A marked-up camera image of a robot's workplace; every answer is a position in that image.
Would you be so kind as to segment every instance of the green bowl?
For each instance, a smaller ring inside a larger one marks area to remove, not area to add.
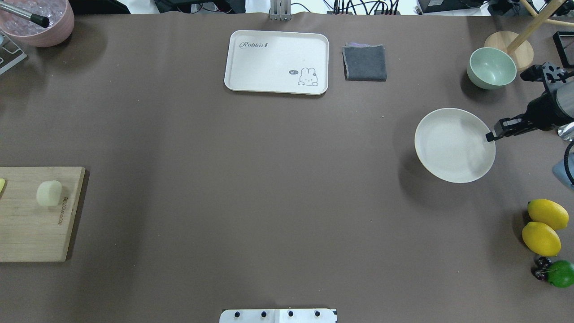
[[[514,81],[516,64],[500,49],[483,47],[470,56],[467,74],[474,85],[485,90],[495,90]]]

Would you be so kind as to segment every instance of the pink bowl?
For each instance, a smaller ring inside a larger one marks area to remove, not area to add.
[[[0,15],[0,29],[2,29],[2,31],[6,35],[8,35],[12,40],[18,40],[28,45],[36,47],[50,47],[60,44],[70,36],[70,34],[72,33],[74,23],[72,7],[70,6],[68,0],[65,1],[66,1],[66,9],[64,10],[64,14],[60,18],[60,20],[56,21],[51,27],[41,30],[37,34],[33,34],[30,36],[19,36],[17,34],[11,33],[4,26],[5,20],[2,17],[2,15]]]

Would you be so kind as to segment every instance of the lemon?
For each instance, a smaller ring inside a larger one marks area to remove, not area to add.
[[[556,231],[541,222],[528,222],[522,229],[522,239],[530,250],[545,257],[558,255],[562,247]]]
[[[533,199],[528,202],[528,214],[533,221],[546,223],[554,230],[564,229],[568,225],[568,212],[549,199]]]

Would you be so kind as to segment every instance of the gray tabletop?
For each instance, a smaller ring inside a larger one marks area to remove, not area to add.
[[[467,60],[528,18],[84,16],[0,76],[0,166],[84,166],[64,263],[0,264],[2,322],[217,322],[222,309],[330,307],[339,322],[567,322],[574,287],[530,273],[526,204],[574,212],[555,132],[497,141],[476,182],[430,174],[414,130],[442,107],[492,126],[538,97],[483,91]],[[322,33],[324,95],[223,84],[238,29]],[[560,64],[556,27],[530,38]],[[384,44],[387,82],[345,81],[341,47]],[[574,261],[574,228],[559,232]]]

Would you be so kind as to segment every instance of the wooden cutting board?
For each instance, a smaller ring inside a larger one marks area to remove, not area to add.
[[[84,174],[83,167],[0,167],[0,262],[66,260]],[[43,207],[38,186],[62,183],[60,204]]]

